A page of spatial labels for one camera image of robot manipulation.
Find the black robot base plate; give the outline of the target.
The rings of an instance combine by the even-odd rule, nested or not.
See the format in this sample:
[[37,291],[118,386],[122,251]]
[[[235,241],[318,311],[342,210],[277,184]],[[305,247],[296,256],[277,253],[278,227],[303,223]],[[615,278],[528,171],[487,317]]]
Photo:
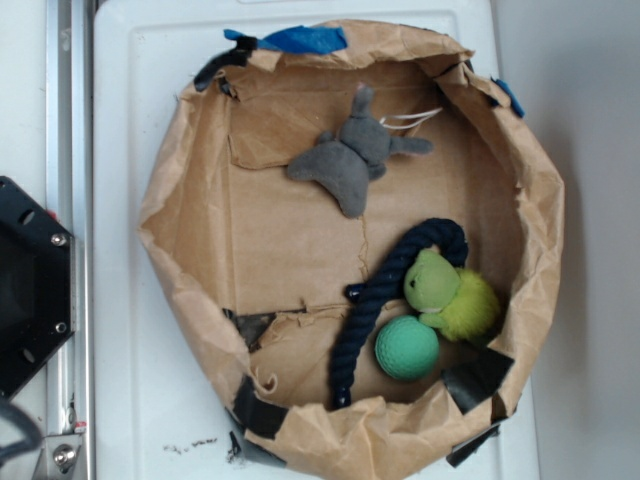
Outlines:
[[72,336],[72,240],[1,178],[1,397],[10,400]]

